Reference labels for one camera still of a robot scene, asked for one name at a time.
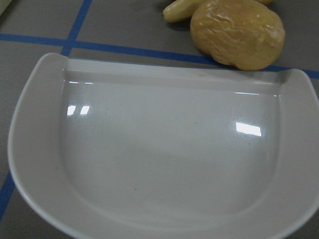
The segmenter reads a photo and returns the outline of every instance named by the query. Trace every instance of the tabletop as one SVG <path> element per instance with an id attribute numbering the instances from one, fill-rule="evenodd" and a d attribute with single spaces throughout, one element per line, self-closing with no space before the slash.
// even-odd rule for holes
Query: tabletop
<path id="1" fill-rule="evenodd" d="M 70 58 L 220 68 L 193 44 L 189 20 L 169 24 L 171 0 L 13 0 L 0 16 L 0 238 L 70 239 L 23 200 L 7 161 L 7 137 L 21 91 L 38 59 L 49 52 Z M 267 71 L 297 68 L 319 95 L 319 1 L 274 0 L 283 21 L 281 56 Z M 286 239 L 319 237 L 319 211 Z"/>

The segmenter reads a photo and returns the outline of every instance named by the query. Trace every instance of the gray surface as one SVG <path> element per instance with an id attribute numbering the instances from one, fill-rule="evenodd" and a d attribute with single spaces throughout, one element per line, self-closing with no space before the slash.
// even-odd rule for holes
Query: gray surface
<path id="1" fill-rule="evenodd" d="M 77 40 L 201 56 L 189 22 L 167 24 L 161 17 L 169 0 L 95 0 Z M 0 33 L 66 39 L 81 0 L 13 0 L 0 17 Z M 319 1 L 275 0 L 270 6 L 283 20 L 286 43 L 277 66 L 319 71 Z M 18 97 L 38 59 L 61 46 L 0 40 L 0 185 L 8 172 L 7 135 Z M 214 67 L 200 63 L 73 49 L 71 57 L 173 66 Z M 319 79 L 312 79 L 319 94 Z M 15 189 L 0 222 L 0 239 L 69 239 L 40 218 Z M 319 238 L 319 212 L 287 239 Z"/>

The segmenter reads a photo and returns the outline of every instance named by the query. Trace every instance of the white object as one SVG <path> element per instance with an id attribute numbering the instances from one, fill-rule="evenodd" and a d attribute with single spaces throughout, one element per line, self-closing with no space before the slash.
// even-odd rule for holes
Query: white object
<path id="1" fill-rule="evenodd" d="M 8 142 L 18 190 L 78 239 L 280 239 L 319 205 L 319 104 L 300 70 L 43 56 Z"/>
<path id="2" fill-rule="evenodd" d="M 12 0 L 0 0 L 0 16 L 11 2 Z"/>

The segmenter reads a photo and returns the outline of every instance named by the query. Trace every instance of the yellow toy food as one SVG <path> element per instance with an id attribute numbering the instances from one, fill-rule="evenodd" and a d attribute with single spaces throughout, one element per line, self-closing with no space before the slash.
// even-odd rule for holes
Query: yellow toy food
<path id="1" fill-rule="evenodd" d="M 194 12 L 195 45 L 219 63 L 259 70 L 281 54 L 285 30 L 279 16 L 254 0 L 208 0 Z"/>
<path id="2" fill-rule="evenodd" d="M 170 23 L 180 22 L 190 18 L 198 7 L 206 0 L 176 0 L 163 10 L 165 21 Z M 272 0 L 256 0 L 268 5 Z"/>

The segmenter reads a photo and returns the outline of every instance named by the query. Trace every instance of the white plate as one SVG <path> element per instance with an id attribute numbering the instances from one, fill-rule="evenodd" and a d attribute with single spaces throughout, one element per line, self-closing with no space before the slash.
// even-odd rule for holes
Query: white plate
<path id="1" fill-rule="evenodd" d="M 279 239 L 319 205 L 319 107 L 305 73 L 43 56 L 9 163 L 78 239 Z"/>

